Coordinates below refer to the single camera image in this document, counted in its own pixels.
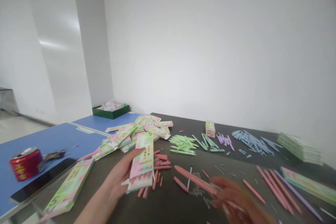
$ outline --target red can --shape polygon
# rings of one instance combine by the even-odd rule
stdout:
[[[25,181],[40,173],[40,164],[43,161],[41,151],[37,148],[28,148],[13,156],[9,164],[17,181]]]

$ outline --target human hand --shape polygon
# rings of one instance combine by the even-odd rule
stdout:
[[[276,224],[272,216],[237,183],[223,177],[212,177],[210,181],[222,188],[211,203],[224,211],[230,224]]]
[[[140,155],[144,149],[134,149],[124,156],[110,171],[104,184],[111,188],[111,196],[113,198],[119,199],[126,192],[127,185],[121,185],[121,183],[129,177],[133,158]]]

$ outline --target black smartphone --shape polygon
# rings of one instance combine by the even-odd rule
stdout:
[[[76,159],[66,158],[40,177],[34,179],[28,185],[14,193],[10,198],[14,200],[16,203],[22,203],[27,200],[47,184],[49,184],[53,179],[57,176],[61,175],[63,172],[71,168],[77,162]]]

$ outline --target floor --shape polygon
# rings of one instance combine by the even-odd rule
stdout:
[[[46,128],[48,128],[48,126],[28,120],[21,116],[10,114],[7,111],[0,111],[0,144],[44,130]],[[23,224],[36,223],[39,223],[37,214],[33,214],[25,222],[23,222]]]

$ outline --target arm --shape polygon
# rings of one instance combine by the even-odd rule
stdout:
[[[123,157],[112,169],[97,192],[75,221],[75,224],[105,224],[117,205],[120,197],[127,190],[121,183],[128,177],[133,158],[143,149],[135,149]]]

